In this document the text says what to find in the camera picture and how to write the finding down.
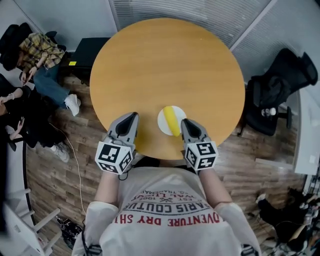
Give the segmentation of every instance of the water bottle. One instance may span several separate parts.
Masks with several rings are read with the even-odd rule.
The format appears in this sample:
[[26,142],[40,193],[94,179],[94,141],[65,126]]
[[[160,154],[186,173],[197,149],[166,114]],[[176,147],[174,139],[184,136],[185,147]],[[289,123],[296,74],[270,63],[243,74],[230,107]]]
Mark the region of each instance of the water bottle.
[[264,117],[274,116],[276,113],[277,111],[274,107],[261,110],[261,115]]

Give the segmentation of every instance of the hand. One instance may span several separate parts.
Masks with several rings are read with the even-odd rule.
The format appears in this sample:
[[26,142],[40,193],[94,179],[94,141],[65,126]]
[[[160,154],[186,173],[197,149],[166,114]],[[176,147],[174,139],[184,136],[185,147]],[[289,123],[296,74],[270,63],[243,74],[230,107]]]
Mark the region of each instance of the hand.
[[38,69],[34,66],[33,68],[30,69],[29,71],[29,77],[26,80],[27,82],[29,82],[29,80],[35,75],[35,73],[38,71]]
[[21,75],[21,84],[22,86],[25,86],[27,83],[27,74],[25,72],[22,72],[22,75]]
[[9,100],[8,97],[0,97],[0,106],[1,106],[3,103],[6,103],[8,100]]
[[22,117],[21,118],[21,121],[19,121],[19,123],[18,123],[18,127],[17,127],[17,131],[21,131],[21,129],[22,129],[22,127],[24,126],[24,123],[25,123],[25,118],[24,117]]

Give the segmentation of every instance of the person in plaid shirt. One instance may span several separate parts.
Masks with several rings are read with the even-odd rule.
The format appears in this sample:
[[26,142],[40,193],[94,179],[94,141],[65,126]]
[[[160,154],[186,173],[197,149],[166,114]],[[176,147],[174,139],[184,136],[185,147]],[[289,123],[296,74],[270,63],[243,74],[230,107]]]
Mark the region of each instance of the person in plaid shirt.
[[59,65],[65,52],[58,48],[49,37],[41,33],[31,33],[19,47],[3,56],[3,67],[11,71],[22,67],[22,86],[33,77],[38,93],[50,97],[58,106],[67,107],[76,116],[81,101],[77,95],[57,83]]

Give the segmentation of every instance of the person in black clothing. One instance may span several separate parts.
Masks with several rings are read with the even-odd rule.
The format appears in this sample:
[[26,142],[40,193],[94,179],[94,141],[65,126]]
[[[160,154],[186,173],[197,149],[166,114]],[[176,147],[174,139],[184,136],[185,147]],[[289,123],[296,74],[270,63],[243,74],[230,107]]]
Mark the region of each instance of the person in black clothing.
[[311,236],[306,219],[308,209],[299,205],[276,209],[266,200],[265,194],[258,197],[257,203],[260,217],[274,227],[279,242],[297,253],[307,248]]
[[36,94],[30,93],[29,90],[26,86],[12,87],[9,94],[0,97],[0,124],[15,130],[9,135],[11,141],[20,134],[31,148],[39,142],[43,147],[51,148],[55,155],[67,163],[70,156],[68,147],[63,143],[64,134],[48,122],[42,113],[42,107],[34,98],[27,97],[28,94]]

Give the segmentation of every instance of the white chair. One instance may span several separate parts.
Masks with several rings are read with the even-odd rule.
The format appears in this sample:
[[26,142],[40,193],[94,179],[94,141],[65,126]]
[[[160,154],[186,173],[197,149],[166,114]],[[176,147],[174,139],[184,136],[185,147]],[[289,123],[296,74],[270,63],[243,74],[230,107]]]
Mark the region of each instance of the white chair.
[[[30,193],[30,189],[20,190],[7,195],[8,200],[21,199],[24,195]],[[48,256],[52,252],[52,246],[61,237],[61,230],[48,242],[45,247],[42,247],[37,231],[39,231],[44,225],[46,225],[50,220],[52,220],[56,215],[60,213],[60,209],[57,208],[51,212],[48,216],[42,219],[35,226],[29,226],[24,220],[35,213],[35,211],[27,212],[15,212],[9,202],[4,203],[4,219],[7,226],[13,228],[20,237],[34,250],[39,252],[41,256]]]

